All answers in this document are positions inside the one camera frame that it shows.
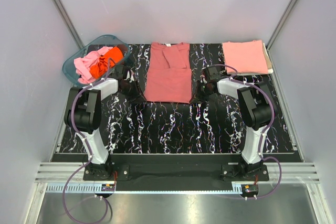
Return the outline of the left rear aluminium post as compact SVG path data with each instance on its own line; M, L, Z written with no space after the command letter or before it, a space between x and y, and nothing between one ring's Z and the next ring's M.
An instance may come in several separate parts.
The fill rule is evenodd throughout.
M79 49L84 47L84 44L68 14L68 12L66 11L62 0L52 0L52 2L54 3L59 15L61 16L66 28L68 29L68 31L70 32L70 35L72 36L74 42L76 43L77 47Z

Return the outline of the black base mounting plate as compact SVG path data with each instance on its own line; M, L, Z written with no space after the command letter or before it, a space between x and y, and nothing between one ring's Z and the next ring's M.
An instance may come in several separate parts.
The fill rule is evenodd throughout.
M59 172L81 165L86 181L117 182L119 191L225 190L240 181L239 154L111 154L106 165L88 164L86 154L55 154L51 164Z

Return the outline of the aluminium frame rail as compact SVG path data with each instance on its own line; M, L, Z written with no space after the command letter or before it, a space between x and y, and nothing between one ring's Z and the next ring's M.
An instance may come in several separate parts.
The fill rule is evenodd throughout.
M204 191L119 191L117 182L109 181L86 181L80 178L80 169L74 172L59 172L56 165L41 163L35 181L46 184L46 190L51 193L60 193L65 183L67 193L116 193L116 194L176 194L176 195L238 195L246 191L250 185L261 190L267 186L271 191L277 183L281 184L317 184L319 177L315 166L312 163L267 163L254 179L241 179L230 181L229 188L225 190L204 190Z

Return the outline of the dusty red t-shirt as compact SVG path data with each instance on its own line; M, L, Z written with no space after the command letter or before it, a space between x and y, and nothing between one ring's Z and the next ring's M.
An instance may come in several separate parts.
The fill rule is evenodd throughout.
M147 101L189 103L192 97L189 53L188 43L151 44L144 92Z

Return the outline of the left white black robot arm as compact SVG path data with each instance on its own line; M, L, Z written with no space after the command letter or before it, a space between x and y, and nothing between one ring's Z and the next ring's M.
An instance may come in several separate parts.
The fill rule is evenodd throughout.
M83 88L72 87L68 95L64 122L79 136L87 151L85 180L108 180L117 176L99 130L102 100L121 93L131 103L146 101L130 67L116 65L108 74L108 77Z

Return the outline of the light pink shirt in basket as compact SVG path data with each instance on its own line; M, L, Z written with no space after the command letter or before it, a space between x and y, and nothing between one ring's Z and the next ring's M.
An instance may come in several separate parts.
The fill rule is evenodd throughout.
M96 80L97 73L91 74L90 69L98 64L99 58L105 55L113 47L104 46L97 51L91 51L83 58L74 59L74 65L76 69L76 74L80 75L78 82L80 84L89 84Z

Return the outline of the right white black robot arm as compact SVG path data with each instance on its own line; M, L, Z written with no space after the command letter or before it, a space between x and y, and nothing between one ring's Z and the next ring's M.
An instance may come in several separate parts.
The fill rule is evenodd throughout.
M276 107L265 83L253 84L236 80L237 75L235 68L224 64L203 68L202 79L198 80L190 103L206 102L214 93L238 100L241 118L246 127L245 145L238 164L223 171L223 176L250 180L262 170L266 160L262 148L275 119Z

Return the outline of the teal plastic laundry basket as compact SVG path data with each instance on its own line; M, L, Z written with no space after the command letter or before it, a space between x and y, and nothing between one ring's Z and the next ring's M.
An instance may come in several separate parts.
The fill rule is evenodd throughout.
M130 46L116 36L102 35L68 58L62 72L76 86L86 86L103 77L108 69L124 62Z

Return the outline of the orange shirt in basket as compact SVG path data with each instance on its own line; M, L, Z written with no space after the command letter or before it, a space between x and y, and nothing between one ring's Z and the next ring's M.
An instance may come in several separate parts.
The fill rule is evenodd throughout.
M99 79L122 59L123 59L122 51L118 47L113 47L105 55L99 58L98 64L94 65L90 69L90 72L92 75L97 73L98 75L96 79Z

